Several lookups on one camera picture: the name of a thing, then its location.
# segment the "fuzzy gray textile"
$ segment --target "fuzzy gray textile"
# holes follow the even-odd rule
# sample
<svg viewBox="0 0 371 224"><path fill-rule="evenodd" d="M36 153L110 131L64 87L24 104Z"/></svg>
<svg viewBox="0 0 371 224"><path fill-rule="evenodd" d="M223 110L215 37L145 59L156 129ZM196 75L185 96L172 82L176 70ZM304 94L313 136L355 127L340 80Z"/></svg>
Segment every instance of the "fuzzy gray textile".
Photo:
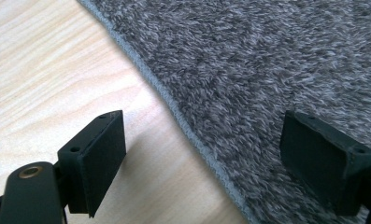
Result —
<svg viewBox="0 0 371 224"><path fill-rule="evenodd" d="M80 2L250 223L364 222L365 212L336 217L306 194L278 144L295 109L371 147L371 0Z"/></svg>

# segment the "gray carpet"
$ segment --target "gray carpet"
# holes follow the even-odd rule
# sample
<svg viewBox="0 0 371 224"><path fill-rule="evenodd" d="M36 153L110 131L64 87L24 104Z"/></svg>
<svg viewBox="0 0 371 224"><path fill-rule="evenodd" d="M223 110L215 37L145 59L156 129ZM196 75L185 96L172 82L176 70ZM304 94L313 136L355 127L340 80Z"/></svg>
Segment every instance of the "gray carpet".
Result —
<svg viewBox="0 0 371 224"><path fill-rule="evenodd" d="M364 221L365 212L336 217L308 196L278 143L294 109L371 147L371 0L80 2L167 101L249 222Z"/></svg>

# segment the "wooden surface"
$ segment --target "wooden surface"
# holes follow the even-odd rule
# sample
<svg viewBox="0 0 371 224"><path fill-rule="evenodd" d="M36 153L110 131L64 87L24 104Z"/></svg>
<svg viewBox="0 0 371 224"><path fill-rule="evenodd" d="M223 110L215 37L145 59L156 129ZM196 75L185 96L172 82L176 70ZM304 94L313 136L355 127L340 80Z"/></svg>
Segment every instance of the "wooden surface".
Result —
<svg viewBox="0 0 371 224"><path fill-rule="evenodd" d="M70 223L244 223L168 108L76 1L0 0L0 195L7 176L94 117L124 112L127 157L95 219Z"/></svg>

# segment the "wooden floor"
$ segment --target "wooden floor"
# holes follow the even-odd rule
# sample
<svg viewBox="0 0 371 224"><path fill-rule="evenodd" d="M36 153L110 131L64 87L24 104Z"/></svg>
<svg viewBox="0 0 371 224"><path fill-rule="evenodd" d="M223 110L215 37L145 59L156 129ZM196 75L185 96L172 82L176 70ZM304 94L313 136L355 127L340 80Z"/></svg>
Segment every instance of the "wooden floor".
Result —
<svg viewBox="0 0 371 224"><path fill-rule="evenodd" d="M7 176L56 152L94 117L124 112L127 156L94 219L245 223L167 106L76 1L0 0L0 195Z"/></svg>

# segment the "gray rug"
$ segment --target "gray rug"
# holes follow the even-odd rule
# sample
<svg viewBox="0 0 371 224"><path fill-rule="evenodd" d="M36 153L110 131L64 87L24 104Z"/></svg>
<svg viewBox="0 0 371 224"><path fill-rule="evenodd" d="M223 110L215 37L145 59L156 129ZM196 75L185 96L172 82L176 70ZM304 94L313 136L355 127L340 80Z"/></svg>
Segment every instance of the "gray rug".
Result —
<svg viewBox="0 0 371 224"><path fill-rule="evenodd" d="M371 0L80 2L167 101L249 222L364 221L365 212L336 217L309 197L278 143L295 109L371 147Z"/></svg>

